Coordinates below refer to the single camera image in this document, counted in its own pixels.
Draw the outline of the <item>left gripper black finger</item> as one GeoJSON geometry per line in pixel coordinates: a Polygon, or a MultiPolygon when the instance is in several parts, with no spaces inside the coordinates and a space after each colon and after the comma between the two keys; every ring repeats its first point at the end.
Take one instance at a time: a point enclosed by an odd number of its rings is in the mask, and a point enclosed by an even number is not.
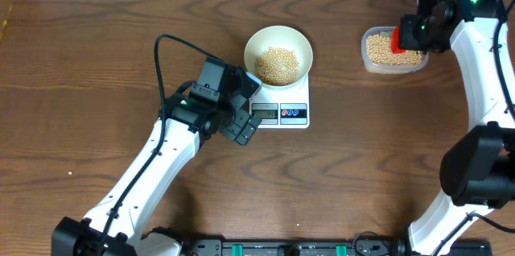
{"type": "Polygon", "coordinates": [[[253,126],[246,126],[241,133],[234,139],[235,142],[240,144],[241,146],[245,146],[249,140],[253,137],[256,128],[253,126]]]}
{"type": "Polygon", "coordinates": [[[249,120],[246,122],[246,124],[244,125],[241,135],[244,138],[251,138],[253,136],[253,134],[255,133],[256,129],[261,124],[261,121],[262,120],[258,116],[255,116],[255,115],[251,116],[249,118],[249,120]]]}

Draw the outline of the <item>red plastic measuring scoop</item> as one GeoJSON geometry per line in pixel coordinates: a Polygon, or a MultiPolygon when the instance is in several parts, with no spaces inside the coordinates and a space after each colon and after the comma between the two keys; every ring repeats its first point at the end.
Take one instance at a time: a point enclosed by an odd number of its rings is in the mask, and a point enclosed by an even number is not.
{"type": "Polygon", "coordinates": [[[391,38],[391,51],[393,54],[402,54],[406,50],[400,48],[400,31],[399,27],[395,27],[393,29],[393,34],[391,38]]]}

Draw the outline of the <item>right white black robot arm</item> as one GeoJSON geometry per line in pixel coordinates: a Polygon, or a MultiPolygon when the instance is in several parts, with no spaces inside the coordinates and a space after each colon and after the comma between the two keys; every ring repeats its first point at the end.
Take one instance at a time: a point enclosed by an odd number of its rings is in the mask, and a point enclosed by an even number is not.
{"type": "Polygon", "coordinates": [[[443,156],[440,191],[392,255],[451,255],[477,220],[514,199],[514,70],[503,0],[415,0],[399,25],[398,46],[423,53],[452,51],[468,103],[468,132],[443,156]]]}

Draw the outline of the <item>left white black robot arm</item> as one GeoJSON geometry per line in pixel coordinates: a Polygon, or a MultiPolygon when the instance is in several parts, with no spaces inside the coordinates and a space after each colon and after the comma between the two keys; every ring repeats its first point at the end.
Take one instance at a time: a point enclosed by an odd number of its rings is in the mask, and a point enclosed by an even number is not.
{"type": "Polygon", "coordinates": [[[173,179],[215,133],[244,146],[260,119],[245,110],[261,81],[208,58],[197,81],[165,99],[146,144],[111,191],[80,221],[64,217],[51,236],[53,255],[178,255],[178,240],[144,234],[173,179]]]}

